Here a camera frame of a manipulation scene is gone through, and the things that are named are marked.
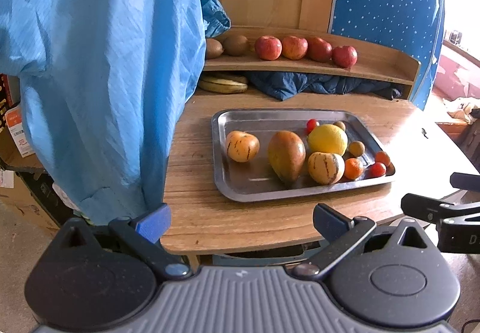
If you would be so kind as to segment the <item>yellow lemon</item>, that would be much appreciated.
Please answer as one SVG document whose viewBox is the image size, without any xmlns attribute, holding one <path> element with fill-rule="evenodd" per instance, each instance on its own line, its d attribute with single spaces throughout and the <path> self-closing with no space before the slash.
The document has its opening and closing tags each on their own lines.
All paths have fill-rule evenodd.
<svg viewBox="0 0 480 333">
<path fill-rule="evenodd" d="M 333 124 L 315 127 L 307 137 L 308 147 L 312 152 L 335 153 L 340 156 L 347 150 L 347 134 L 342 128 Z"/>
</svg>

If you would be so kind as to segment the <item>red cherry tomato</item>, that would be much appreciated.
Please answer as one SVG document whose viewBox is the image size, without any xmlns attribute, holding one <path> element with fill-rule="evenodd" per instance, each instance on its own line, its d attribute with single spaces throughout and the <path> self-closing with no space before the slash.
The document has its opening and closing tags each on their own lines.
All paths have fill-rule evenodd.
<svg viewBox="0 0 480 333">
<path fill-rule="evenodd" d="M 383 177 L 386 174 L 387 167 L 382 162 L 374 162 L 370 167 L 368 167 L 368 175 L 371 178 Z"/>
<path fill-rule="evenodd" d="M 307 121 L 306 132 L 309 135 L 316 127 L 319 126 L 318 121 L 315 118 L 311 118 Z"/>
</svg>

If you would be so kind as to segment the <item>brown kiwi right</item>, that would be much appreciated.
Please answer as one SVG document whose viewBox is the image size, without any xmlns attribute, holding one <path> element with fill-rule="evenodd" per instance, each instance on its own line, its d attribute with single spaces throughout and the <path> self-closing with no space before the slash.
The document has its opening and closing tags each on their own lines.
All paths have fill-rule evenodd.
<svg viewBox="0 0 480 333">
<path fill-rule="evenodd" d="M 232 35 L 224 39 L 222 43 L 224 52 L 232 57 L 244 55 L 250 47 L 249 40 L 244 35 Z"/>
</svg>

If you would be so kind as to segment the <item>striped pepino melon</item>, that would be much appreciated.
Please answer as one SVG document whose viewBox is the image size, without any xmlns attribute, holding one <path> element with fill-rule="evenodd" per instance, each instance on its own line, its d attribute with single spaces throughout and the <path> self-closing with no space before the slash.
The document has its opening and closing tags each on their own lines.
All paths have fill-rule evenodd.
<svg viewBox="0 0 480 333">
<path fill-rule="evenodd" d="M 307 161 L 307 170 L 318 184 L 332 185 L 343 177 L 345 162 L 336 153 L 314 152 Z"/>
<path fill-rule="evenodd" d="M 245 131 L 231 131 L 227 135 L 226 153 L 235 162 L 249 162 L 259 150 L 260 142 L 253 134 Z"/>
</svg>

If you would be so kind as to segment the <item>red apple far left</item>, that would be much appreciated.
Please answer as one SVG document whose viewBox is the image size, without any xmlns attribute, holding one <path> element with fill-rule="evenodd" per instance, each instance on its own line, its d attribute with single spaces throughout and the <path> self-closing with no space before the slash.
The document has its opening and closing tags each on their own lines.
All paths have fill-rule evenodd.
<svg viewBox="0 0 480 333">
<path fill-rule="evenodd" d="M 261 36 L 256 39 L 254 49 L 260 59 L 274 61 L 281 56 L 282 43 L 275 36 Z"/>
</svg>

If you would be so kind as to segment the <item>small orange tangerine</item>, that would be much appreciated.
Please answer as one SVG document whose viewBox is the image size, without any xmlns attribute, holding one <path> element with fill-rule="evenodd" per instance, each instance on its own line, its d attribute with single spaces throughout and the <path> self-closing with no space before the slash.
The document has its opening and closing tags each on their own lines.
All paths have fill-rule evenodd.
<svg viewBox="0 0 480 333">
<path fill-rule="evenodd" d="M 365 167 L 363 162 L 357 158 L 349 158 L 345 161 L 344 176 L 349 180 L 356 180 L 363 175 Z"/>
</svg>

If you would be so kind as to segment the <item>dark blue crumpled cloth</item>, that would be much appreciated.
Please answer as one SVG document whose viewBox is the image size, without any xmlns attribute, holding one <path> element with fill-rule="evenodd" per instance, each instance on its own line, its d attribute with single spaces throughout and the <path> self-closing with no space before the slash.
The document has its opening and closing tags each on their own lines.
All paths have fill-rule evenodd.
<svg viewBox="0 0 480 333">
<path fill-rule="evenodd" d="M 253 87 L 279 101 L 286 101 L 302 92 L 322 95 L 372 93 L 387 100 L 400 99 L 404 94 L 403 84 L 341 75 L 253 71 L 247 72 L 246 76 Z"/>
</svg>

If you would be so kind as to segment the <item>small brown longan fruit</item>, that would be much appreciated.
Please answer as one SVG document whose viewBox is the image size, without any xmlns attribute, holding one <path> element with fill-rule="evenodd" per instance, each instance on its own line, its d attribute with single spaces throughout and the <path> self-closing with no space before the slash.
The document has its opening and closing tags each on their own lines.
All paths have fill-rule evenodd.
<svg viewBox="0 0 480 333">
<path fill-rule="evenodd" d="M 361 141 L 352 141 L 348 146 L 348 152 L 355 158 L 360 158 L 365 153 L 365 144 Z"/>
</svg>

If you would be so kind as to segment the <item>red cherry tomato front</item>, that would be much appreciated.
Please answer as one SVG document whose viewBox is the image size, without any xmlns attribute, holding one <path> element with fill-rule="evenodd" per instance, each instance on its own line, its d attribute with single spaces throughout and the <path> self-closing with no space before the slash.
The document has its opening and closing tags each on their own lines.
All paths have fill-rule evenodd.
<svg viewBox="0 0 480 333">
<path fill-rule="evenodd" d="M 371 178 L 383 177 L 386 174 L 387 167 L 382 162 L 374 162 L 370 167 L 368 167 L 368 175 Z"/>
</svg>

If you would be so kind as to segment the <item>brown kiwi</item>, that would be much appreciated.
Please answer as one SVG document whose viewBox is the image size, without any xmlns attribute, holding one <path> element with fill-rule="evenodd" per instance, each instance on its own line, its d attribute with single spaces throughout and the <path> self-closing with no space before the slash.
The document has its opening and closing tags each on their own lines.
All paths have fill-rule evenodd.
<svg viewBox="0 0 480 333">
<path fill-rule="evenodd" d="M 217 59 L 224 53 L 224 47 L 219 40 L 213 38 L 206 39 L 206 54 L 205 59 Z"/>
<path fill-rule="evenodd" d="M 224 39 L 222 43 L 224 52 L 232 57 L 244 55 L 250 47 L 249 40 L 244 35 L 232 35 Z"/>
</svg>

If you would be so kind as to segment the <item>orange cherry tomato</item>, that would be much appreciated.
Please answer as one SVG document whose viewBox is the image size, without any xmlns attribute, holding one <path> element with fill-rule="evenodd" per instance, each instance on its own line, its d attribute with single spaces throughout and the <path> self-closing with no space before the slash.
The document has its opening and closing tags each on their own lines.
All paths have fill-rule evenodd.
<svg viewBox="0 0 480 333">
<path fill-rule="evenodd" d="M 391 164 L 391 158 L 385 151 L 379 151 L 375 154 L 375 162 L 380 162 L 385 167 L 389 167 Z"/>
</svg>

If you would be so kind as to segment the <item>cardboard box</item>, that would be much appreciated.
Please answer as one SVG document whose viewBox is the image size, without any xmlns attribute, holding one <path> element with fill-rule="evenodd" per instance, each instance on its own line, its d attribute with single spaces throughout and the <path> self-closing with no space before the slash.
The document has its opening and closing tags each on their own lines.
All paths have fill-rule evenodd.
<svg viewBox="0 0 480 333">
<path fill-rule="evenodd" d="M 29 147 L 20 109 L 20 83 L 1 75 L 1 203 L 12 212 L 53 234 L 70 217 L 48 175 Z"/>
</svg>

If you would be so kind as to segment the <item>small brown fruit hidden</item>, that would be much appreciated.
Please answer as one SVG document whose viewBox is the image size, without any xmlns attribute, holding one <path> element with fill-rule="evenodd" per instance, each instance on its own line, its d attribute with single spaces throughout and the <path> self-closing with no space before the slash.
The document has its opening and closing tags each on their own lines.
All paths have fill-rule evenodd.
<svg viewBox="0 0 480 333">
<path fill-rule="evenodd" d="M 334 125 L 337 126 L 338 128 L 341 128 L 343 131 L 346 131 L 346 125 L 342 121 L 337 121 L 334 123 Z"/>
</svg>

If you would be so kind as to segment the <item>brown green mango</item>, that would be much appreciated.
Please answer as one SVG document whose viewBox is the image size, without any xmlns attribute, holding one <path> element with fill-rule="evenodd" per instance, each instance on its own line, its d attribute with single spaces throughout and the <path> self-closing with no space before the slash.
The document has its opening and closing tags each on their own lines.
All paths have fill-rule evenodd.
<svg viewBox="0 0 480 333">
<path fill-rule="evenodd" d="M 268 143 L 268 163 L 284 184 L 293 184 L 306 159 L 302 139 L 292 131 L 277 131 Z"/>
</svg>

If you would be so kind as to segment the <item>red apple far right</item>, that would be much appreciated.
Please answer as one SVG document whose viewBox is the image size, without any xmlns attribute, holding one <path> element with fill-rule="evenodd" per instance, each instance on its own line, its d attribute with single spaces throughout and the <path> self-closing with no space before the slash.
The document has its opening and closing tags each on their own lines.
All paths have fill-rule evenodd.
<svg viewBox="0 0 480 333">
<path fill-rule="evenodd" d="M 353 46 L 335 47 L 332 51 L 332 61 L 337 67 L 350 69 L 358 60 L 357 50 Z"/>
</svg>

